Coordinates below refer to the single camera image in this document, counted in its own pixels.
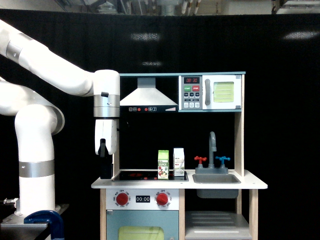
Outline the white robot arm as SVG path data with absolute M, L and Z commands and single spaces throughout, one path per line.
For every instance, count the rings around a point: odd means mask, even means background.
M 116 152 L 120 116 L 120 75 L 117 71 L 83 70 L 4 21 L 0 23 L 0 53 L 67 94 L 93 97 L 95 153 L 104 157 Z M 65 125 L 62 111 L 34 90 L 2 79 L 0 113 L 15 118 L 19 160 L 17 213 L 28 216 L 42 210 L 54 210 L 53 135 Z

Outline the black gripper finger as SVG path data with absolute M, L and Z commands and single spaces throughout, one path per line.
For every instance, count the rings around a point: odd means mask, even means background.
M 106 140 L 104 138 L 100 139 L 100 145 L 98 149 L 98 155 L 100 157 L 106 157 L 109 154 L 108 149 L 106 147 Z
M 113 156 L 100 158 L 100 178 L 111 179 L 113 177 Z

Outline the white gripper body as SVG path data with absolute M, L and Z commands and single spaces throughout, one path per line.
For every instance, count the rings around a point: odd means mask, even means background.
M 116 153 L 118 147 L 119 119 L 95 119 L 94 146 L 97 155 L 101 152 L 101 140 L 104 140 L 109 155 Z

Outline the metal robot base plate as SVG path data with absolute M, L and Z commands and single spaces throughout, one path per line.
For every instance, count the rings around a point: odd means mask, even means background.
M 52 211 L 61 216 L 68 207 L 68 204 L 60 204 Z M 25 217 L 27 215 L 15 212 L 3 219 L 0 223 L 0 238 L 2 240 L 51 240 L 50 227 L 47 223 L 24 224 Z

